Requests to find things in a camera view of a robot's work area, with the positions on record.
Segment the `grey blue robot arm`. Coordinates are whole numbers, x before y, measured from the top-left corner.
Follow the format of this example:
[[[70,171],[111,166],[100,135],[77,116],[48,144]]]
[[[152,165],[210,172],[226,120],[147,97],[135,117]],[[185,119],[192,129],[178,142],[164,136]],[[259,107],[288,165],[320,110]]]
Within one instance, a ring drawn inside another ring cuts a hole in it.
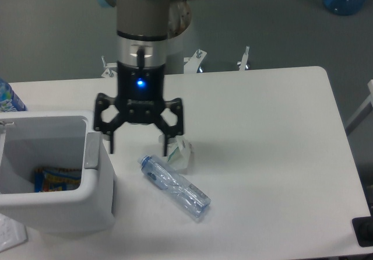
[[[114,151],[114,132],[122,124],[154,124],[169,140],[184,134],[181,98],[166,101],[164,76],[173,3],[187,0],[97,0],[117,11],[117,96],[99,93],[93,128],[107,135]]]

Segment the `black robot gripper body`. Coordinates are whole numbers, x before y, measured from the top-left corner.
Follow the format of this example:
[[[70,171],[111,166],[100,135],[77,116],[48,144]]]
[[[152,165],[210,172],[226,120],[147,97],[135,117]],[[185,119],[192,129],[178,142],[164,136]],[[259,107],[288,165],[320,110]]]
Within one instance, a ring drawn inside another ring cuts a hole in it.
[[[163,98],[165,65],[138,67],[118,63],[115,107],[122,123],[152,124],[165,109]]]

